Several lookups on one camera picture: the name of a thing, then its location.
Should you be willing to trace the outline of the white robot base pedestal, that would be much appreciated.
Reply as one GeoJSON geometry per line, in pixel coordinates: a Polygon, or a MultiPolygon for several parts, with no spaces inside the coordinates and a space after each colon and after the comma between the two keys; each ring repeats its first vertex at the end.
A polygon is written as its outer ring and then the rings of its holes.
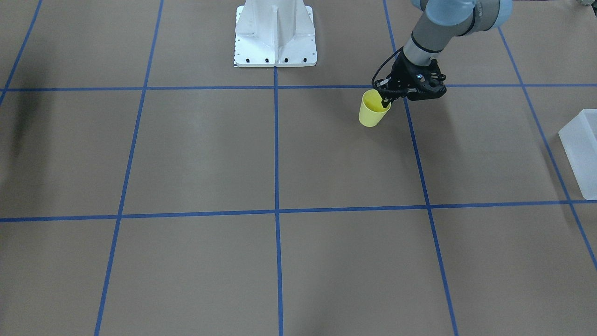
{"type": "Polygon", "coordinates": [[[236,8],[233,64],[239,68],[318,63],[313,8],[302,0],[246,0],[236,8]]]}

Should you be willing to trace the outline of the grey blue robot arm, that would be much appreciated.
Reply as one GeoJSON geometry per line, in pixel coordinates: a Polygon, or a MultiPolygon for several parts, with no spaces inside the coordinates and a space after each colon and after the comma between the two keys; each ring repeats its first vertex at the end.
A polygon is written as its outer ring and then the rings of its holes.
{"type": "Polygon", "coordinates": [[[421,10],[420,19],[407,42],[388,58],[390,73],[371,79],[384,108],[400,98],[441,98],[446,93],[446,76],[437,56],[450,40],[498,28],[513,11],[511,0],[414,0],[412,4],[421,10]]]}

